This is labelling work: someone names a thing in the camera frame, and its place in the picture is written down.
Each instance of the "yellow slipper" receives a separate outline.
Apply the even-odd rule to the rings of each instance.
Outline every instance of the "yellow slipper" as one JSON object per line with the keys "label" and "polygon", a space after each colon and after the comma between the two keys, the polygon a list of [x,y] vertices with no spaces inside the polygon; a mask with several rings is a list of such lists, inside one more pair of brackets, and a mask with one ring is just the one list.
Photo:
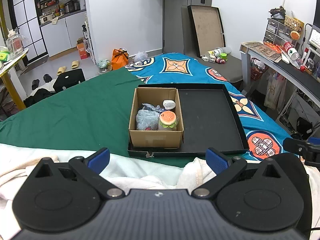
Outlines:
{"label": "yellow slipper", "polygon": [[75,69],[75,68],[77,68],[77,67],[79,67],[79,60],[75,60],[75,61],[72,62],[71,68],[72,68],[72,69]]}
{"label": "yellow slipper", "polygon": [[57,76],[59,76],[61,73],[65,72],[65,71],[66,71],[66,68],[67,68],[66,66],[60,67],[60,68],[58,69]]}

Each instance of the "black tray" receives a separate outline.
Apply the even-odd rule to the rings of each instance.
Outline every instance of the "black tray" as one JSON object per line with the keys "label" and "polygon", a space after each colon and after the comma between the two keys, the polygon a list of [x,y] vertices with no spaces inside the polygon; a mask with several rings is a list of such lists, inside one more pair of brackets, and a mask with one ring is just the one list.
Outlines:
{"label": "black tray", "polygon": [[204,157],[208,147],[225,155],[243,154],[249,145],[240,118],[223,84],[152,84],[139,87],[177,88],[184,139],[179,149],[133,147],[131,157]]}

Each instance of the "yellow table leg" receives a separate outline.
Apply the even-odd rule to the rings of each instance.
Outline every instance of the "yellow table leg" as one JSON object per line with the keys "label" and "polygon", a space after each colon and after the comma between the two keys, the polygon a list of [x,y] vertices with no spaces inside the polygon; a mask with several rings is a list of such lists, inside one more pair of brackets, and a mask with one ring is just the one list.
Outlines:
{"label": "yellow table leg", "polygon": [[23,109],[26,109],[25,104],[21,100],[16,88],[12,84],[12,81],[11,81],[11,79],[9,77],[9,74],[5,73],[1,78],[2,78],[2,81],[3,81],[4,85],[5,85],[5,87],[7,88],[10,96],[12,97],[13,101],[17,105],[18,109],[20,111],[23,110]]}

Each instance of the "yellow basket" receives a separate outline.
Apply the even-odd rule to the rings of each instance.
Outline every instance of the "yellow basket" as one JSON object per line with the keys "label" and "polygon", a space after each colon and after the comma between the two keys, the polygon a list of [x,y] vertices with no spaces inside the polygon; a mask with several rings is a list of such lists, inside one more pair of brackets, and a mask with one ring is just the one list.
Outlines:
{"label": "yellow basket", "polygon": [[287,15],[284,19],[284,25],[298,33],[301,33],[304,27],[304,23],[302,21],[298,20],[297,18],[291,18]]}

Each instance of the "orange bag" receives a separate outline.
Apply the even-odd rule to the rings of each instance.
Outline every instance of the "orange bag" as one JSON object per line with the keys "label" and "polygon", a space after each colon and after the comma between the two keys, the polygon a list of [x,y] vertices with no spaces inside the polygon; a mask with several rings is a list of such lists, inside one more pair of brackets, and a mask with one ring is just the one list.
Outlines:
{"label": "orange bag", "polygon": [[129,54],[123,49],[114,49],[112,53],[112,69],[119,69],[129,63]]}

